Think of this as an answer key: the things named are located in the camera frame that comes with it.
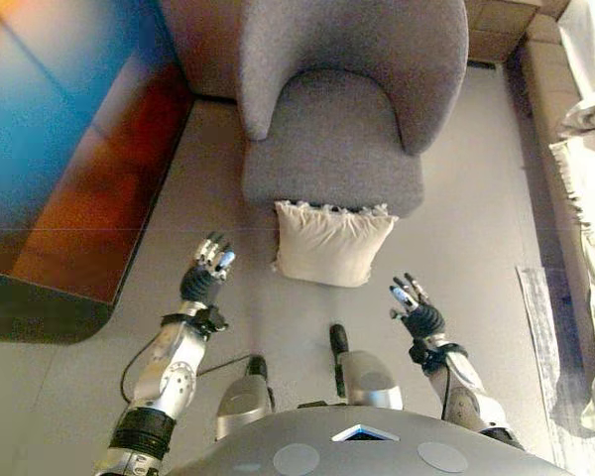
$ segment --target gray robot body panel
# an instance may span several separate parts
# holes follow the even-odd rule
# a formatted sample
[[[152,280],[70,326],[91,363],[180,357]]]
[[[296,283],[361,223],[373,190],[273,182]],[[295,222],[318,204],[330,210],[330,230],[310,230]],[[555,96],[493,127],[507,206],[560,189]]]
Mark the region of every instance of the gray robot body panel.
[[[350,428],[357,428],[358,424],[365,428],[371,440],[334,440],[352,434]],[[383,439],[372,439],[375,436]],[[170,474],[436,476],[459,473],[568,475],[535,456],[460,426],[428,416],[370,407],[309,408],[266,416],[229,434],[208,448],[200,459]]]

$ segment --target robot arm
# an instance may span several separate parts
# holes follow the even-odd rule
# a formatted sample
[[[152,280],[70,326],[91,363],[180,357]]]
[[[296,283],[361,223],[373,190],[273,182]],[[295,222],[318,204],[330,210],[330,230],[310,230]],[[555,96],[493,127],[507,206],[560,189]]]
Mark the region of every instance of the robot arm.
[[[413,361],[420,364],[443,404],[441,419],[523,449],[502,406],[491,398],[463,347],[445,337],[445,322],[427,293],[409,274],[408,284],[395,278],[390,290],[404,310],[391,310],[413,337]]]
[[[214,233],[196,250],[180,284],[180,309],[163,317],[149,363],[95,475],[159,474],[177,419],[193,398],[207,340],[227,328],[213,302],[235,257]]]

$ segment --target white throw pillow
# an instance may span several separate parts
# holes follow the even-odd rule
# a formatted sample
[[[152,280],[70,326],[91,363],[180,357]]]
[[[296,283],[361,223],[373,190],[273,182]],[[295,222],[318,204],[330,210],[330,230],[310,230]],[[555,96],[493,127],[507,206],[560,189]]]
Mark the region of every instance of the white throw pillow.
[[[276,268],[288,278],[356,288],[370,278],[375,255],[398,216],[386,205],[359,213],[277,201],[280,249]]]

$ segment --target robot leg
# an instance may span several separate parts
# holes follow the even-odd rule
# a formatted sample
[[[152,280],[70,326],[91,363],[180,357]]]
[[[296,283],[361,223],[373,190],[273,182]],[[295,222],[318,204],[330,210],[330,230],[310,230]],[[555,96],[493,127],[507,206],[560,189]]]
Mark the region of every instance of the robot leg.
[[[348,350],[346,332],[340,324],[330,328],[330,343],[335,357],[335,380],[338,394],[348,405],[402,410],[401,389],[388,367],[363,350]]]
[[[252,357],[247,375],[229,386],[216,415],[216,439],[265,417],[273,410],[271,390],[267,388],[267,366],[261,356]]]

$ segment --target gray floor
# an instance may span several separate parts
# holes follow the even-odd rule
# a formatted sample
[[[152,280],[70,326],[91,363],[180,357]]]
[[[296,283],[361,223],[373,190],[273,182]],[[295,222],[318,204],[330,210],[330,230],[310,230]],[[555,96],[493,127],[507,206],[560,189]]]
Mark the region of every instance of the gray floor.
[[[450,337],[467,347],[526,447],[550,458],[515,270],[541,262],[528,187],[533,148],[521,140],[502,72],[468,69],[454,114],[423,157],[425,202],[397,224],[360,289],[272,273],[274,216],[242,200],[243,148],[234,106],[196,103],[110,323],[69,347],[0,344],[0,475],[88,474],[124,408],[117,390],[123,366],[157,331],[159,317],[176,309],[189,254],[212,229],[228,234],[239,258],[219,297],[232,327],[211,340],[205,367],[262,352],[280,410],[336,402],[327,328],[339,321],[351,347],[388,363],[408,410],[438,416],[437,398],[409,360],[409,337],[388,319],[391,276],[408,270],[433,295]],[[200,379],[169,467],[210,444],[220,396],[243,369]]]

